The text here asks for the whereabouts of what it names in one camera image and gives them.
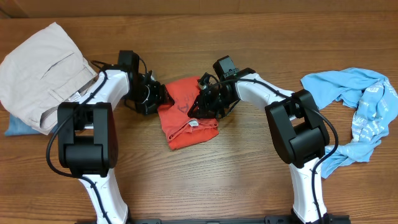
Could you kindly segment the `red printed t-shirt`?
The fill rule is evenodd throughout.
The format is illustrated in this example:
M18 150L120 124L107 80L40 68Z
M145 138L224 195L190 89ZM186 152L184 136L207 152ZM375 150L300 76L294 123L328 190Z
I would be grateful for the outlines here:
M158 107L163 132L171 150L209 141L219 134L216 119L197 119L188 116L199 95L198 77L183 78L166 85L174 104Z

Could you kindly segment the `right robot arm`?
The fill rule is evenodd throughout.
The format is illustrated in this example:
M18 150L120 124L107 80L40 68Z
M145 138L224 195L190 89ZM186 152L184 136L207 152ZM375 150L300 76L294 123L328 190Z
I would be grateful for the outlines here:
M225 56L213 64L214 75L198 79L199 95L188 111L191 118L224 118L239 101L266 114L272 143L288 164L294 188L290 215L266 216L264 223L332 223L323 202L320 161L330 137L307 90L283 90L251 68L240 70Z

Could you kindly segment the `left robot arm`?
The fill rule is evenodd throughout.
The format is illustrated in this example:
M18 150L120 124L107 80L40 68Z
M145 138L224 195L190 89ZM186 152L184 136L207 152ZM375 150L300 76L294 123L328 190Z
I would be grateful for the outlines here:
M132 223L130 209L122 199L114 168L118 161L118 140L113 111L119 101L133 102L131 110L155 114L169 100L165 85L150 71L140 73L143 60L132 50L119 52L118 62L94 60L98 81L80 100L61 103L58 127L52 139L58 141L58 159L86 189L96 212L96 223Z

